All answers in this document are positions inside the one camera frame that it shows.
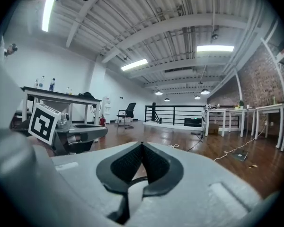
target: fluorescent light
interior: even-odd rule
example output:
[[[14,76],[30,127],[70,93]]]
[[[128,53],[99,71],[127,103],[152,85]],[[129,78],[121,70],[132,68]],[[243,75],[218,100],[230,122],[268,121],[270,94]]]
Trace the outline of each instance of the fluorescent light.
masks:
[[[209,91],[208,91],[208,89],[203,89],[203,90],[201,91],[201,94],[202,94],[202,95],[206,95],[206,94],[209,94]]]
[[[161,91],[157,91],[156,93],[155,93],[155,95],[162,95],[163,93],[161,92]]]
[[[234,46],[228,45],[200,45],[197,46],[197,52],[199,51],[233,51]]]
[[[131,68],[134,68],[134,67],[137,67],[137,66],[147,64],[147,63],[148,63],[147,60],[143,59],[143,60],[136,61],[134,63],[128,64],[126,66],[123,66],[123,67],[121,67],[121,69],[124,71],[124,70],[128,70],[128,69],[131,69]]]
[[[48,25],[53,8],[53,2],[54,0],[46,0],[45,2],[44,11],[43,11],[43,20],[42,20],[42,30],[45,32],[48,32]]]

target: brick wall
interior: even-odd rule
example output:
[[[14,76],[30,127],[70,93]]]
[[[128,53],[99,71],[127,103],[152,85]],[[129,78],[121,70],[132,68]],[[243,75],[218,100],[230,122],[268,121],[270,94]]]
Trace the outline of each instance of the brick wall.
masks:
[[[284,79],[284,66],[281,64],[280,66]],[[275,96],[278,103],[284,102],[281,81],[265,46],[260,45],[258,47],[256,52],[238,72],[238,75],[245,105],[249,104],[251,107],[267,106],[272,104],[273,96]],[[236,78],[233,77],[213,96],[208,98],[208,103],[221,104],[221,102],[228,102],[230,104],[237,104],[239,100],[237,81]],[[273,113],[270,114],[269,117],[269,121],[274,122],[274,125],[269,127],[269,134],[278,135],[280,115],[278,113]],[[261,131],[265,117],[262,115],[260,119]],[[251,129],[251,122],[252,117],[249,118],[249,130]]]

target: rectangular light panel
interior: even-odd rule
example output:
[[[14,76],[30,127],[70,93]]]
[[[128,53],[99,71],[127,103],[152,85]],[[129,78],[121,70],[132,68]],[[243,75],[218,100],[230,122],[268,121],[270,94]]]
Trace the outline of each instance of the rectangular light panel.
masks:
[[[134,67],[137,67],[137,66],[142,66],[142,65],[147,64],[147,63],[148,63],[147,60],[143,59],[143,60],[136,61],[134,63],[128,64],[126,66],[123,66],[123,67],[121,67],[121,69],[124,71],[124,70],[128,70],[128,69],[131,69],[131,68],[134,68]]]
[[[43,11],[43,20],[42,20],[42,30],[45,32],[48,32],[48,25],[53,8],[53,2],[54,0],[46,0],[45,2],[44,11]]]
[[[200,45],[197,46],[197,52],[199,51],[233,51],[234,46],[228,45]]]

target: railing post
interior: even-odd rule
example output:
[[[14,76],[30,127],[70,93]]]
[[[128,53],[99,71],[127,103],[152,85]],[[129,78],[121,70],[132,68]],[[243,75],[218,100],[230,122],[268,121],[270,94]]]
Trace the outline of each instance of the railing post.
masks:
[[[155,121],[156,120],[156,103],[152,103],[152,108],[151,108],[151,121]]]
[[[145,106],[145,118],[144,118],[144,122],[146,122],[146,113],[147,113],[147,106]]]
[[[174,106],[174,115],[173,115],[173,119],[172,119],[172,125],[175,125],[175,110],[176,110],[176,107]]]

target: black tabletop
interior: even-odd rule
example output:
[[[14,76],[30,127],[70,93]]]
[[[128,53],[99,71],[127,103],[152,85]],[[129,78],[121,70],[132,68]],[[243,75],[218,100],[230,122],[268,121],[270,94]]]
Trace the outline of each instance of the black tabletop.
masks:
[[[30,90],[30,91],[34,91],[34,92],[48,93],[48,94],[52,94],[52,95],[65,96],[65,97],[69,97],[69,98],[78,98],[78,99],[84,99],[84,100],[101,102],[101,100],[98,100],[98,99],[91,99],[91,98],[88,98],[88,97],[83,97],[83,96],[78,96],[78,95],[69,95],[69,94],[66,94],[66,93],[52,92],[52,91],[38,89],[38,88],[33,88],[33,87],[22,87],[21,89],[23,91],[24,90]]]

